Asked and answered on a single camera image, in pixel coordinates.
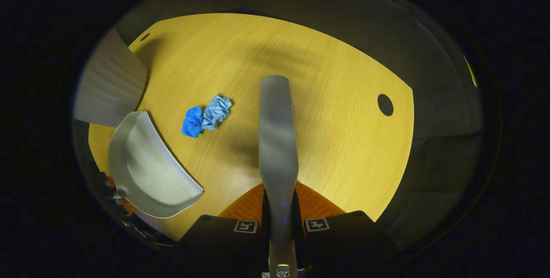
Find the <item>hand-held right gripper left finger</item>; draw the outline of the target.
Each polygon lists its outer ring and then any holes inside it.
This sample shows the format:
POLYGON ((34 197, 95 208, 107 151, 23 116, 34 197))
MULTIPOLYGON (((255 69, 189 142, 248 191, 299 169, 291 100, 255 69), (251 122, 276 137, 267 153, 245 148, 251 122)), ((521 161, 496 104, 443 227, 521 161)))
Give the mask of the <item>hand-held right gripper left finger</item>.
POLYGON ((201 215, 178 242, 184 277, 260 277, 269 258, 265 188, 248 190, 221 214, 201 215))

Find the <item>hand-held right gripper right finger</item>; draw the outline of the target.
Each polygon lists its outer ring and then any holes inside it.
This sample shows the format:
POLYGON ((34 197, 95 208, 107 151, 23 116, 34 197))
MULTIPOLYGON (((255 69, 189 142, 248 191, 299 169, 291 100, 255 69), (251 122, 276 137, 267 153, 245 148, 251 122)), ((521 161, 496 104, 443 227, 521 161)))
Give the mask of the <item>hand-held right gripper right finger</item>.
POLYGON ((294 192, 294 237, 306 277, 377 277, 397 251, 363 211, 346 213, 301 182, 294 192))

